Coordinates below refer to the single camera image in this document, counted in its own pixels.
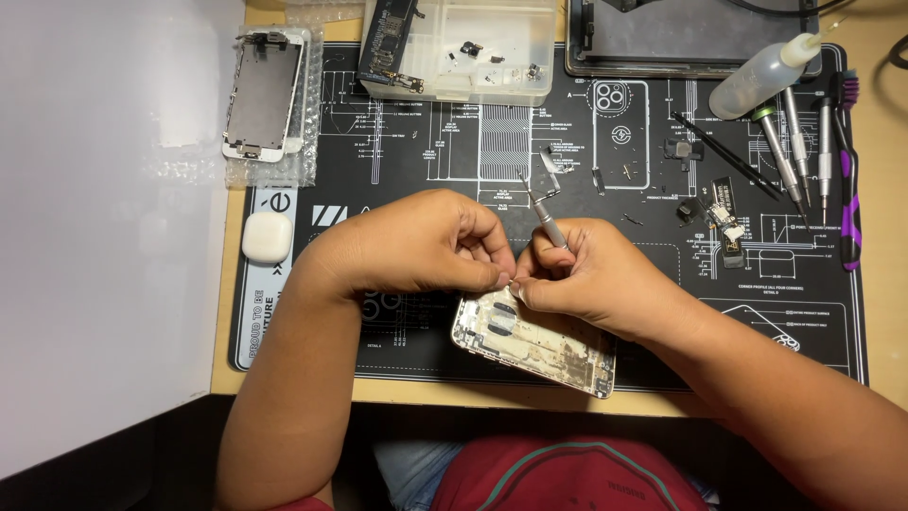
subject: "black cable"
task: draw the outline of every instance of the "black cable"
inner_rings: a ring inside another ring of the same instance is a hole
[[[908,35],[903,37],[898,43],[895,43],[893,49],[889,51],[889,63],[895,67],[908,69],[908,59],[902,56],[904,51],[908,51]]]
[[[849,2],[850,0],[831,0],[830,2],[823,4],[823,5],[818,5],[817,7],[813,7],[810,9],[800,9],[797,11],[777,11],[775,9],[767,9],[767,8],[761,7],[759,5],[753,5],[750,2],[746,2],[745,0],[728,0],[728,1],[739,7],[743,7],[744,9],[747,9],[748,11],[753,11],[753,12],[761,14],[761,15],[800,18],[800,17],[816,16],[816,15],[822,13],[823,11],[825,11],[826,9],[831,9],[837,5],[844,4],[845,2]]]

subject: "plastic squeeze bottle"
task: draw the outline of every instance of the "plastic squeeze bottle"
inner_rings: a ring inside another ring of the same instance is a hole
[[[713,114],[726,121],[737,119],[794,84],[804,66],[820,53],[823,38],[837,26],[839,23],[820,34],[800,34],[761,50],[709,96]]]

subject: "brush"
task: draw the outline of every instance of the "brush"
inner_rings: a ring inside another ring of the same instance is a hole
[[[842,266],[852,272],[861,264],[861,210],[857,196],[857,152],[845,132],[848,112],[860,93],[857,72],[853,69],[835,73],[830,82],[830,96],[835,101],[835,137],[842,158]]]

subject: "person's right hand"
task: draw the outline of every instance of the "person's right hand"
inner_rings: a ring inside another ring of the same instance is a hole
[[[527,307],[580,317],[628,341],[698,329],[695,312],[702,305],[609,222],[568,218],[558,220],[558,228],[573,254],[553,246],[537,227],[518,259],[510,288]]]

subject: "person's left hand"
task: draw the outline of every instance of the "person's left hand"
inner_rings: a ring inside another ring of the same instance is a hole
[[[294,270],[298,266],[307,275],[327,276],[347,297],[489,291],[517,272],[498,216],[450,190],[420,192],[348,218],[315,238]]]

